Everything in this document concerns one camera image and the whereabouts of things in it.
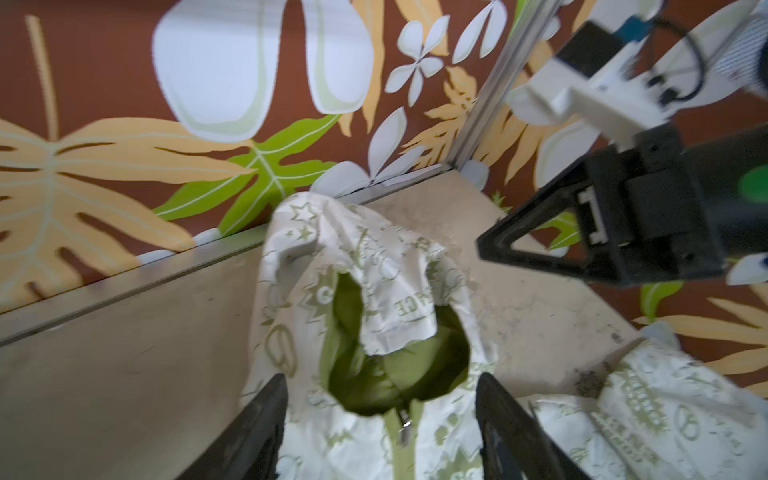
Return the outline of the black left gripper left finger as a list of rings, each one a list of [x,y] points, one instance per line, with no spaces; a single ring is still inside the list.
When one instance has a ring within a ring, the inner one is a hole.
[[[274,375],[179,477],[275,479],[288,406],[286,378]]]

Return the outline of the white green printed jacket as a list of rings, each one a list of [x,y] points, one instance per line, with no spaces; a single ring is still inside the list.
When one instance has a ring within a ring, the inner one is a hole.
[[[245,399],[286,378],[279,478],[486,479],[475,401],[496,352],[441,245],[361,206],[287,198],[263,247],[250,347]],[[516,401],[589,479],[767,475],[766,416],[653,338],[596,398]]]

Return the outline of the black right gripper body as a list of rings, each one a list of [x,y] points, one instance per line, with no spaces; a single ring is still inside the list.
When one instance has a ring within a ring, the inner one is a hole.
[[[573,172],[586,281],[708,279],[767,250],[765,126],[686,147],[665,125],[633,149],[582,156]]]

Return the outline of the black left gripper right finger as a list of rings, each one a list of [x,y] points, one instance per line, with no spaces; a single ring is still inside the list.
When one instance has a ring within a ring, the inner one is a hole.
[[[475,411],[486,479],[589,479],[490,373],[479,377]]]

